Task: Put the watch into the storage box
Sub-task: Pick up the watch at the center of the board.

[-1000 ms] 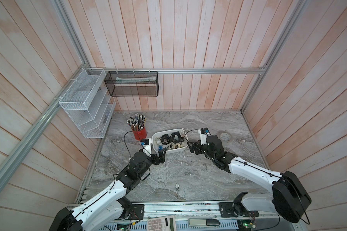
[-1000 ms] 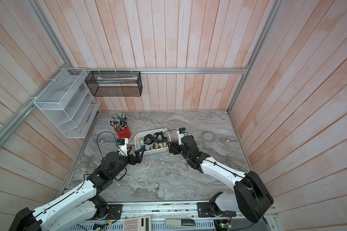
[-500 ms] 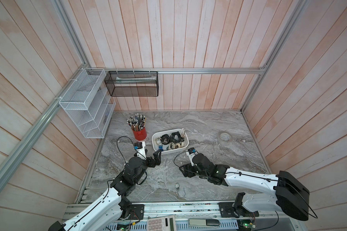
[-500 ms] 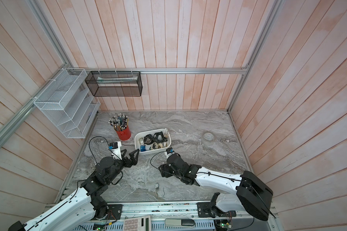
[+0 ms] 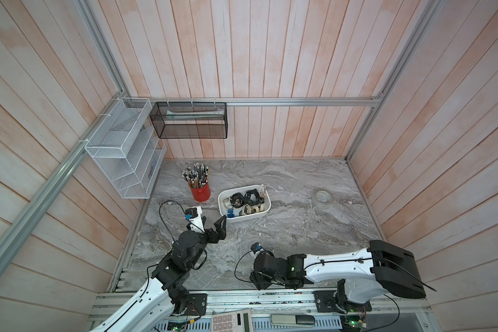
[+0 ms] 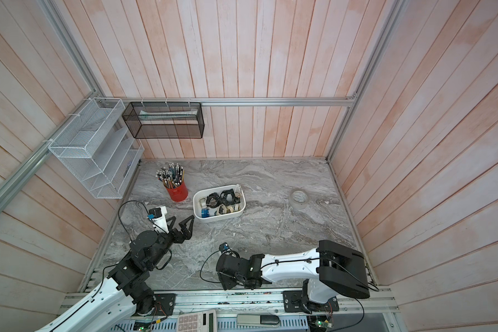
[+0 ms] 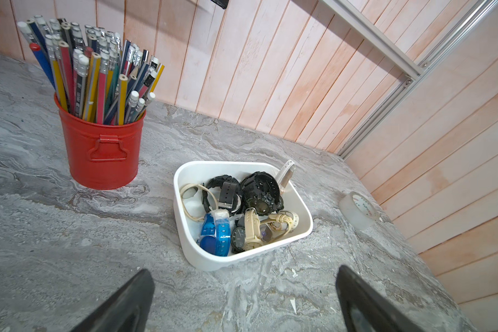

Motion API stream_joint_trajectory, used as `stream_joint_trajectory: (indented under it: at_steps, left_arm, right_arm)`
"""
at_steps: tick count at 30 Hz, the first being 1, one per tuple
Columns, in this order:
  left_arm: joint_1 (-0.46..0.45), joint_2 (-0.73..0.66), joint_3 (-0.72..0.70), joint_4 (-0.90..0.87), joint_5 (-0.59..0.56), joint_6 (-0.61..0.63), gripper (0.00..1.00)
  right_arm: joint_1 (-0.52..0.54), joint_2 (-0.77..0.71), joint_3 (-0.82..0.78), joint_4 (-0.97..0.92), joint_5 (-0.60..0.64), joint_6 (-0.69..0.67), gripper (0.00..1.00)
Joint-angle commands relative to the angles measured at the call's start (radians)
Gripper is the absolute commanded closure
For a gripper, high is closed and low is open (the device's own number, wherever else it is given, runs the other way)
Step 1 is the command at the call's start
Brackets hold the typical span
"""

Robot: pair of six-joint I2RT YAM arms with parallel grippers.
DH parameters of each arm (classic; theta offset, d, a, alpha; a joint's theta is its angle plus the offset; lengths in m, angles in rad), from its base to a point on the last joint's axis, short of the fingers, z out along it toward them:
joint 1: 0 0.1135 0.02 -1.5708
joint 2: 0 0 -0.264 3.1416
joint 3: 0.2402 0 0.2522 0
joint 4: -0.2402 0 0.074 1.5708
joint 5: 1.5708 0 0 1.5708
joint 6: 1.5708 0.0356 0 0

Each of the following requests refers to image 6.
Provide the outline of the blue transparent watch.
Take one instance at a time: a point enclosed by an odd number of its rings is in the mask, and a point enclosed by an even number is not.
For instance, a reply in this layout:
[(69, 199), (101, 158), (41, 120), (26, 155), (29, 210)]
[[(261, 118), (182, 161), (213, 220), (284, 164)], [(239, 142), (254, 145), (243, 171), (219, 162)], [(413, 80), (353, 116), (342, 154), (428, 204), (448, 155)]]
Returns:
[(202, 209), (201, 210), (201, 217), (202, 218), (208, 218), (210, 216), (209, 210), (208, 209)]

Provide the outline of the black chunky watch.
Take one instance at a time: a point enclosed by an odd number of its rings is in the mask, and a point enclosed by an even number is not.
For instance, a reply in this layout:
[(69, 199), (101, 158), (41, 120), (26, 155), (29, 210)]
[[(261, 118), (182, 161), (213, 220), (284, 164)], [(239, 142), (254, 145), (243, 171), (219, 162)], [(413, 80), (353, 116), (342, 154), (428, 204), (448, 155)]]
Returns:
[(222, 204), (219, 194), (213, 192), (206, 197), (206, 206), (208, 208), (218, 208)]

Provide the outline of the cream gold watch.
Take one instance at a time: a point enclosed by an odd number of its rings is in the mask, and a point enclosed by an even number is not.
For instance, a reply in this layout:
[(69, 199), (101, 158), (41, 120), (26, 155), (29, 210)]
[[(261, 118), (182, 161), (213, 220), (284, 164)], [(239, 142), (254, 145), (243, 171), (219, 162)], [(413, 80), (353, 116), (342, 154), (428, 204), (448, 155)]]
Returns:
[(226, 213), (227, 214), (234, 213), (234, 212), (237, 212), (237, 211), (238, 211), (238, 208), (236, 206), (227, 206), (226, 207)]

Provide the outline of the large black digital watch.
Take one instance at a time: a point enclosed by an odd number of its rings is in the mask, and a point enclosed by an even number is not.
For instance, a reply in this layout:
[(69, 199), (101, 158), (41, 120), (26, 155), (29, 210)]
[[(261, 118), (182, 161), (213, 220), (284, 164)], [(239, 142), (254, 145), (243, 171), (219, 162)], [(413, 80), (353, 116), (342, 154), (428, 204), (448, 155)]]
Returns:
[(221, 203), (225, 206), (233, 206), (241, 203), (240, 193), (236, 193), (234, 189), (224, 190), (220, 194)]

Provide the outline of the silver rose gold watch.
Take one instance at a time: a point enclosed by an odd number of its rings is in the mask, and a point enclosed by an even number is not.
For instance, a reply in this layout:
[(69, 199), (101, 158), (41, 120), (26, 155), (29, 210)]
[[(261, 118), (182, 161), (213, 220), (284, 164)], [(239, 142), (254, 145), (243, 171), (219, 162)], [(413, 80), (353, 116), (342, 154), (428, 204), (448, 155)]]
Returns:
[(234, 193), (237, 200), (242, 200), (243, 194), (242, 194), (242, 187), (240, 185), (236, 185)]

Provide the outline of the black analog watch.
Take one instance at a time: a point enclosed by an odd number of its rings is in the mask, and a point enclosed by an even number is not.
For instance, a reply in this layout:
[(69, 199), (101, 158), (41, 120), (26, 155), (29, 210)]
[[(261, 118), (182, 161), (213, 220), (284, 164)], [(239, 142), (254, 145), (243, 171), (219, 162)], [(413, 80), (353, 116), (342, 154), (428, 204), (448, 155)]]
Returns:
[(217, 208), (217, 211), (215, 212), (215, 216), (218, 216), (218, 215), (223, 215), (223, 214), (227, 214), (228, 213), (228, 208), (227, 206), (225, 206), (224, 204), (220, 205), (218, 208)]

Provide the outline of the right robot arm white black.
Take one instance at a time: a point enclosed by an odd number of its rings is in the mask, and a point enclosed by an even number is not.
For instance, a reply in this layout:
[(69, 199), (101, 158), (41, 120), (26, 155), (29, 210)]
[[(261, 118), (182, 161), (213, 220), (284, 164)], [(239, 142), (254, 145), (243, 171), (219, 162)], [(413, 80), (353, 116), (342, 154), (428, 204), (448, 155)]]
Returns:
[(355, 300), (370, 298), (363, 254), (336, 242), (321, 240), (318, 247), (303, 253), (257, 254), (248, 259), (226, 243), (219, 249), (216, 271), (225, 291), (235, 286), (254, 290), (286, 279), (301, 279), (301, 290), (283, 292), (284, 310), (289, 313), (337, 311), (337, 295)]

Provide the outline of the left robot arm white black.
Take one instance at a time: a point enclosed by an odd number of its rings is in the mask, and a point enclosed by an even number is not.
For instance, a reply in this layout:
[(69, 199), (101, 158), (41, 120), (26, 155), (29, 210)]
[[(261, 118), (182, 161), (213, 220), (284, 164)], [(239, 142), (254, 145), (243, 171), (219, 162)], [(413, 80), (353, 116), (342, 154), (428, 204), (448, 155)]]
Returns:
[(156, 296), (146, 280), (173, 244), (192, 238), (193, 215), (182, 220), (179, 229), (174, 227), (175, 217), (169, 220), (167, 232), (141, 232), (131, 241), (129, 252), (91, 293), (40, 331), (108, 331), (135, 313), (153, 313)]

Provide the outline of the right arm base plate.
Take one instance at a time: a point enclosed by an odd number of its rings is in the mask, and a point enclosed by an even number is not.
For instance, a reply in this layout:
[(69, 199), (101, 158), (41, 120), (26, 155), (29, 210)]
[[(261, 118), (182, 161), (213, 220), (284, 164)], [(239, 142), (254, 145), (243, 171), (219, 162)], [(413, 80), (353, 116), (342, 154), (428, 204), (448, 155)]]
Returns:
[(282, 293), (284, 301), (284, 310), (287, 313), (306, 313), (312, 314), (314, 312), (338, 312), (339, 305), (336, 298), (330, 299), (325, 304), (312, 302), (308, 299), (308, 295), (304, 294), (302, 290), (286, 290)]

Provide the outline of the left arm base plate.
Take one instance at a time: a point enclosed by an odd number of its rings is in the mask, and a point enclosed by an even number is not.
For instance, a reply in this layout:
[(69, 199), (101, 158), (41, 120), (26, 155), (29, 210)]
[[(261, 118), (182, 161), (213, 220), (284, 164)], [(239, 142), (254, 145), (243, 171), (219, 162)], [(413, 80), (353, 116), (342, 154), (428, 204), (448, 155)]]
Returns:
[(159, 293), (147, 295), (136, 305), (136, 315), (170, 316), (174, 312), (177, 295), (175, 293)]

